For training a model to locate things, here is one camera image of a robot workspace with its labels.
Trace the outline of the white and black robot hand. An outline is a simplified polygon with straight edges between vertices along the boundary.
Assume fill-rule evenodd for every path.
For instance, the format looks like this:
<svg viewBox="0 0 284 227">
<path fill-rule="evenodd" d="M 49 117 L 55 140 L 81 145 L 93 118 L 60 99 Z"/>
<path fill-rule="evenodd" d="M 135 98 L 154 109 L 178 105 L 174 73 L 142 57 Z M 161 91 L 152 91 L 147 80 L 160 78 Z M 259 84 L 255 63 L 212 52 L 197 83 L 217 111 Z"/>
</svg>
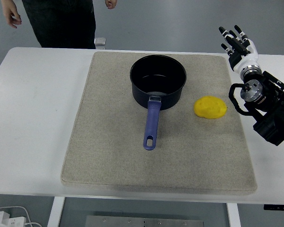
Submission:
<svg viewBox="0 0 284 227">
<path fill-rule="evenodd" d="M 252 40 L 237 25 L 234 26 L 236 33 L 232 30 L 227 31 L 224 27 L 219 27 L 219 31 L 225 42 L 221 44 L 229 57 L 231 69 L 240 74 L 247 66 L 259 68 L 258 52 Z"/>
</svg>

